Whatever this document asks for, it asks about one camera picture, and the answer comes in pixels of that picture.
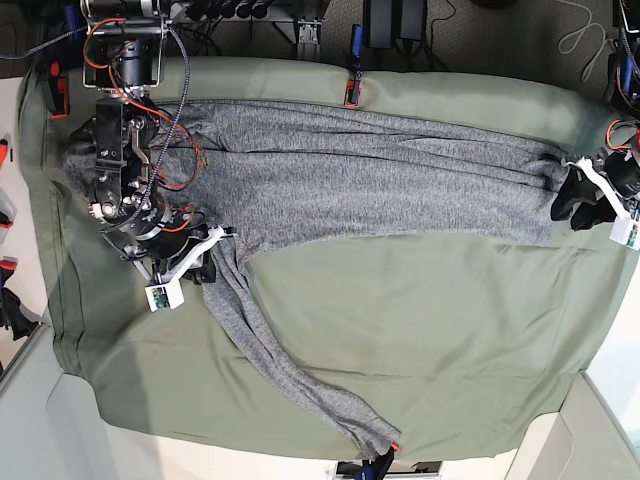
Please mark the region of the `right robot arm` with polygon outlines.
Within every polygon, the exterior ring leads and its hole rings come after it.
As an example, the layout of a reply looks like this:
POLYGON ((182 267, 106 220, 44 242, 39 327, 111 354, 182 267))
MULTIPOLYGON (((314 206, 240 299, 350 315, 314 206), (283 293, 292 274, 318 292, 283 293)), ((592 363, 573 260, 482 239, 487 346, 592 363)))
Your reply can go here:
POLYGON ((87 124, 95 149, 88 200, 101 236, 148 281, 162 286, 186 278, 211 284, 216 267, 206 241, 212 229, 193 205, 174 206, 165 193, 191 180, 170 181, 161 172, 172 142, 183 142, 205 165, 204 153, 180 122, 186 98, 169 112, 149 97, 162 80, 166 39, 179 37, 169 1, 83 1, 88 24, 82 47, 83 83, 102 92, 87 124))

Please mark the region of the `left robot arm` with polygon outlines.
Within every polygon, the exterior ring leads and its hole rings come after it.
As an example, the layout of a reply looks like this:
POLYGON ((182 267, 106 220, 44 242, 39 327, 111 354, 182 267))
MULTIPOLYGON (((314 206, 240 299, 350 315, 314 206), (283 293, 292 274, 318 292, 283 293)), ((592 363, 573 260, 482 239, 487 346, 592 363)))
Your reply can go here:
POLYGON ((574 231, 610 223, 610 239, 639 248, 639 3, 613 3, 615 34, 604 33, 613 52, 607 60, 604 101, 616 113, 604 133, 603 149, 565 158, 567 177, 551 205, 554 222, 574 231))

